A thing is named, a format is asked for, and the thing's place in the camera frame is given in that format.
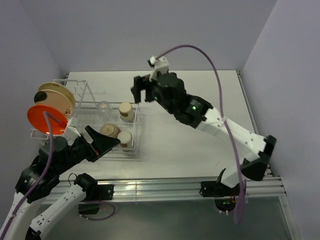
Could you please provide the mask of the white ceramic bowl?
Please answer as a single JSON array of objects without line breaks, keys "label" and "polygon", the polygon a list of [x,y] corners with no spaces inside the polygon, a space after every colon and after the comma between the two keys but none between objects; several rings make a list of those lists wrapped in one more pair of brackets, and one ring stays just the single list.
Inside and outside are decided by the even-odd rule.
[{"label": "white ceramic bowl", "polygon": [[100,134],[111,138],[117,138],[120,132],[120,128],[113,123],[106,123],[99,129]]}]

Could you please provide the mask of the steel cup brown base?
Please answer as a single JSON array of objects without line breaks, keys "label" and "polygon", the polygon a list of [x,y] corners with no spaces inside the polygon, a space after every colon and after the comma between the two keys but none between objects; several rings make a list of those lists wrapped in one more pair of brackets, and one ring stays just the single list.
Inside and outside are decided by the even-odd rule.
[{"label": "steel cup brown base", "polygon": [[133,137],[129,131],[121,131],[117,138],[120,140],[120,146],[122,148],[132,148],[133,146]]},{"label": "steel cup brown base", "polygon": [[122,102],[119,105],[118,110],[119,110],[120,118],[125,122],[130,122],[135,117],[132,104],[129,102]]}]

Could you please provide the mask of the clear glass tumbler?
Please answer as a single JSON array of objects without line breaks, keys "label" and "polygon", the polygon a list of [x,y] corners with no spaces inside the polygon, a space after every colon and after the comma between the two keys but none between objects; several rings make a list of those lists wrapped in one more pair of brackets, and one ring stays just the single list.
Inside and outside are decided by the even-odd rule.
[{"label": "clear glass tumbler", "polygon": [[101,115],[108,116],[112,114],[112,108],[110,106],[110,103],[105,100],[98,102],[97,110]]}]

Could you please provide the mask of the beige plate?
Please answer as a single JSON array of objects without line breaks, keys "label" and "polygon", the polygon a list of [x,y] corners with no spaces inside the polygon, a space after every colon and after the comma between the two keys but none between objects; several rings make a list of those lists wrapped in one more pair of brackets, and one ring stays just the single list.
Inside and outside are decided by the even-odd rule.
[{"label": "beige plate", "polygon": [[67,118],[73,115],[74,107],[71,101],[58,91],[40,90],[34,95],[33,100],[36,105],[46,105],[57,109]]}]

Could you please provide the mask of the orange plate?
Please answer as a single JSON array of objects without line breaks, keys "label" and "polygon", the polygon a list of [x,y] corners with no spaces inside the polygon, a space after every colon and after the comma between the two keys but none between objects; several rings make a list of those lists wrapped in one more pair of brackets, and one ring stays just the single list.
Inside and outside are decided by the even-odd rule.
[{"label": "orange plate", "polygon": [[27,111],[27,119],[38,131],[53,135],[60,135],[67,126],[67,118],[52,106],[38,104]]}]

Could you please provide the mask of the cream plate red black motifs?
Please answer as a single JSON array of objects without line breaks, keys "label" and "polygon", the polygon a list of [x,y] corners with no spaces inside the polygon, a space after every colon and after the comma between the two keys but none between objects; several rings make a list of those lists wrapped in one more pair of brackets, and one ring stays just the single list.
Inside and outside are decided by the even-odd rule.
[{"label": "cream plate red black motifs", "polygon": [[60,83],[45,82],[45,83],[41,84],[38,88],[38,91],[44,91],[44,90],[53,90],[53,91],[56,91],[56,92],[63,94],[71,102],[72,107],[73,108],[75,107],[76,100],[75,100],[73,93],[69,89],[67,89],[66,87],[61,85]]}]

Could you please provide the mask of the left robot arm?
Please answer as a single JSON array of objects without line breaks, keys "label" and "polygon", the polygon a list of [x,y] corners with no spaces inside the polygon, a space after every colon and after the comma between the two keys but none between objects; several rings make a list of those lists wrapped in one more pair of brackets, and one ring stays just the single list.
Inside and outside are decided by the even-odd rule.
[{"label": "left robot arm", "polygon": [[0,231],[2,240],[41,240],[68,209],[84,199],[96,197],[97,180],[82,173],[47,211],[35,216],[45,198],[60,183],[61,174],[83,160],[96,162],[120,144],[119,139],[103,135],[89,125],[85,130],[93,140],[91,143],[82,134],[71,145],[63,136],[52,136],[39,149],[32,164],[22,171],[11,209]]}]

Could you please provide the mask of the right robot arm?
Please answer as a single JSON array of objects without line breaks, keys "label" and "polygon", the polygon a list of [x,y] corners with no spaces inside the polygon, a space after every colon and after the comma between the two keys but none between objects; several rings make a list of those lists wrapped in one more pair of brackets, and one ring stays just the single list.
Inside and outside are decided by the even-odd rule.
[{"label": "right robot arm", "polygon": [[257,182],[263,180],[277,142],[274,136],[247,130],[223,116],[208,101],[188,94],[183,80],[174,72],[159,74],[155,79],[149,75],[134,77],[131,92],[136,103],[141,102],[142,91],[146,102],[157,102],[180,123],[230,143],[243,156],[234,169],[220,173],[216,183],[220,194],[229,194],[242,176]]}]

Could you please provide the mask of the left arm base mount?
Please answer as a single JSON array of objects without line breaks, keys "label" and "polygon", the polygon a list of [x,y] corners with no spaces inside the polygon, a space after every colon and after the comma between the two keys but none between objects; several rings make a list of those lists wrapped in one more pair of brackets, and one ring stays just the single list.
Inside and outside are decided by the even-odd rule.
[{"label": "left arm base mount", "polygon": [[93,200],[111,201],[114,195],[113,184],[98,184],[94,190]]}]

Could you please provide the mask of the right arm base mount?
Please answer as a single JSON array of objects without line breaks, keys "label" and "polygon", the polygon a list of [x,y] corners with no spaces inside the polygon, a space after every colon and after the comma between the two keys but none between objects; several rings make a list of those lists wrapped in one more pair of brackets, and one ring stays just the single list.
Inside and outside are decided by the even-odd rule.
[{"label": "right arm base mount", "polygon": [[240,194],[240,184],[230,188],[217,181],[202,181],[199,194],[203,197],[233,197]]}]

